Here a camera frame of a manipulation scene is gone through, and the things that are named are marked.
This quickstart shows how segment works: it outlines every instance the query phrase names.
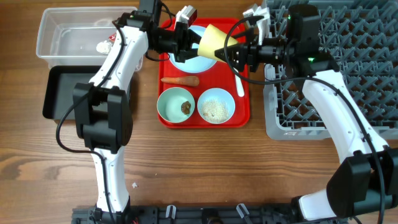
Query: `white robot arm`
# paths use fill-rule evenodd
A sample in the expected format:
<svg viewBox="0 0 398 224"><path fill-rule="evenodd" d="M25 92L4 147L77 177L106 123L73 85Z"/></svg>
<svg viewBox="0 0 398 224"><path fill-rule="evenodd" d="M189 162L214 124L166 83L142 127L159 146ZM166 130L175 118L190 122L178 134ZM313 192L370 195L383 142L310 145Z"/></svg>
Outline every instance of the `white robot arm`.
<svg viewBox="0 0 398 224"><path fill-rule="evenodd" d="M126 92L140 59L149 49L174 53L179 62L197 56L192 44L198 43L200 36L188 30L196 19L196 9L185 6L175 30L165 30L158 28L163 5L159 0L142 0L139 11L123 14L117 21L120 28L105 63L89 84L79 83L73 92L74 102L91 94L75 108L75 121L78 136L85 140L85 146L104 158L105 169L101 158L92 154L99 194L96 210L101 213L102 220L110 214L115 217L117 213L127 212L130 207L124 180L124 146L132 134ZM90 109L102 102L108 103L106 114Z"/></svg>
<svg viewBox="0 0 398 224"><path fill-rule="evenodd" d="M354 106L359 115L362 124L367 129L372 139L372 144L377 152L384 150L388 146L386 140L375 132L368 123L362 112L349 94L344 83L343 76L340 72L328 70L317 72L314 78L318 78L337 87L342 94ZM362 154L371 154L369 145L363 141L363 134L358 123L353 117L352 112L348 109L347 104L338 96L335 91L324 84L307 80L303 86L304 96L310 100L317 112L322 118L326 128L328 129L333 142L335 143L337 153L342 163L347 157L361 152ZM305 195L299 199L300 209L304 219L318 220L321 218L336 217L336 214L330 207L326 189L314 194Z"/></svg>

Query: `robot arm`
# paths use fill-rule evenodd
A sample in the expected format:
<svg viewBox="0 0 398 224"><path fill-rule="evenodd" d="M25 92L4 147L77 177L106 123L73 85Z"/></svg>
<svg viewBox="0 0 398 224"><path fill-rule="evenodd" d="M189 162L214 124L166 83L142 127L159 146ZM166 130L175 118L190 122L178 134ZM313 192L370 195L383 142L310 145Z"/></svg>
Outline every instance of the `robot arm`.
<svg viewBox="0 0 398 224"><path fill-rule="evenodd" d="M155 50L160 54L173 53L178 62L197 56L197 52L192 50L192 44L199 43L200 36L188 30L196 19L196 9L191 6L185 7L184 13L180 13L183 16L178 16L185 20L178 20L175 30L165 30L158 27L163 5L160 0L141 0L138 11L123 14L117 21L122 34L117 33L116 41L105 63L89 84L79 83L73 91L74 102L91 93L87 100L75 108L76 130L78 136L85 140L85 146L105 159L108 191L104 187L101 159L93 155L99 194L95 208L96 220L110 222L110 213L117 217L117 214L127 214L130 207L124 180L124 146L132 134L132 118L126 92L140 58L148 50ZM92 88L98 86L108 72L111 72L108 80L101 88L93 91ZM105 102L108 104L107 113L92 109L92 106Z"/></svg>
<svg viewBox="0 0 398 224"><path fill-rule="evenodd" d="M294 199L292 204L300 211L298 220L348 218L375 212L379 210L382 194L385 197L385 208L394 208L398 205L398 176L391 171L396 172L398 167L391 161L398 160L398 154L389 149L387 142L373 130L363 116L350 96L334 59L328 53L319 52L319 22L320 16L315 6L291 6L287 40L265 38L258 45L253 42L232 45L226 49L228 59L239 71L245 65L249 65L251 72L255 72L259 63L284 64L289 78L300 78L295 81L296 86L318 111L336 145L341 163L339 169L326 189ZM224 49L216 50L215 55L226 61ZM336 89L332 90L316 80L328 83ZM358 120L341 96L348 100L358 115L359 122L374 146L376 158L369 143L365 141L365 133L361 131ZM375 165L378 157L383 158L381 172L386 183L385 193L380 189L378 172L372 172L378 170Z"/></svg>

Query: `brown food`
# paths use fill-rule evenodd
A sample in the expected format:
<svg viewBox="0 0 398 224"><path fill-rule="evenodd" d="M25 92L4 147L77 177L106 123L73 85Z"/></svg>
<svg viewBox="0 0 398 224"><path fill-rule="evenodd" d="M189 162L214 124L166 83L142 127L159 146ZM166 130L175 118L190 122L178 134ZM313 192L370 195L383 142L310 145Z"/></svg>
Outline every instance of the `brown food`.
<svg viewBox="0 0 398 224"><path fill-rule="evenodd" d="M179 78L164 77L161 78L160 80L164 83L169 83L169 84L186 85L186 86L199 85L199 78L193 75L186 77L179 77Z"/></svg>
<svg viewBox="0 0 398 224"><path fill-rule="evenodd" d="M191 104L189 103L189 101L187 101L187 102L185 102L185 103L183 103L182 105L181 105L181 111L184 113L184 114L190 114L191 113Z"/></svg>

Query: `plastic container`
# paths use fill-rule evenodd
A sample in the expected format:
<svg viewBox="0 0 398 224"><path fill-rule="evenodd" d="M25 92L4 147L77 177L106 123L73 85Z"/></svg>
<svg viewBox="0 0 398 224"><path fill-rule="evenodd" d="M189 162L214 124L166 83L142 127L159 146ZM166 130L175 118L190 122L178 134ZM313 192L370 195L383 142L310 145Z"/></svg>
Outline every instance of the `plastic container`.
<svg viewBox="0 0 398 224"><path fill-rule="evenodd" d="M227 33L230 28L232 28L237 19L232 18L198 18L193 25L207 27L209 24L213 24L223 32ZM244 25L239 26L234 34L244 31ZM244 42L244 38L238 39L240 42ZM160 59L167 58L166 55L161 55ZM173 84L166 84L160 81L163 77L183 77L187 75L192 75L190 73L185 73L172 65L170 61L159 63L159 92L158 96L162 94L163 91L172 87L183 87L188 90L194 99L197 101L200 95L210 88L222 88L232 95L235 101L236 109L234 115L227 122L222 124L210 124L205 121L200 115L198 110L195 110L192 116L178 124L173 124L165 121L158 115L159 121L168 128L239 128L244 126L250 118L250 98L249 98L249 85L247 82L243 82L244 97L239 97L236 91L235 76L229 69L228 65L223 62L216 62L209 70L198 74L200 79L200 84L196 87L180 86ZM248 70L245 70L241 75L247 77Z"/></svg>
<svg viewBox="0 0 398 224"><path fill-rule="evenodd" d="M313 4L321 16L320 50L329 52L366 119L384 139L398 139L398 3L395 1L269 1L272 36L286 31L287 9ZM285 68L267 65L268 79ZM292 82L264 87L267 134L277 140L330 138L321 117Z"/></svg>
<svg viewBox="0 0 398 224"><path fill-rule="evenodd" d="M98 43L116 32L113 20L135 7L64 7L44 11L37 36L36 55L49 67L102 65L106 55Z"/></svg>

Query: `white bowl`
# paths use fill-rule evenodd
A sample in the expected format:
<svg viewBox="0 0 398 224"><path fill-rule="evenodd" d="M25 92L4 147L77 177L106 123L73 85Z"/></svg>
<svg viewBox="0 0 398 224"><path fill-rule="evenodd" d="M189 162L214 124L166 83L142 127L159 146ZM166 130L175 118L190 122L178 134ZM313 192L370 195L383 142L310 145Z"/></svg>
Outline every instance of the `white bowl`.
<svg viewBox="0 0 398 224"><path fill-rule="evenodd" d="M221 122L221 123L213 123L211 121L208 121L205 119L205 116L202 114L201 108L203 106L203 103L206 101L210 100L217 100L219 102L225 102L226 103L226 108L228 110L228 119ZM209 90L206 90L204 93L202 93L199 97L198 100L198 112L200 116L207 122L211 124L222 124L227 122L229 119L232 118L232 116L235 113L235 100L232 97L230 93L228 93L226 90L223 90L221 88L211 88Z"/></svg>
<svg viewBox="0 0 398 224"><path fill-rule="evenodd" d="M181 105L189 101L191 104L190 114L184 114L181 111ZM173 87L160 94L157 100L157 112L166 121L170 123L181 123L186 121L195 110L195 100L192 94L180 87Z"/></svg>

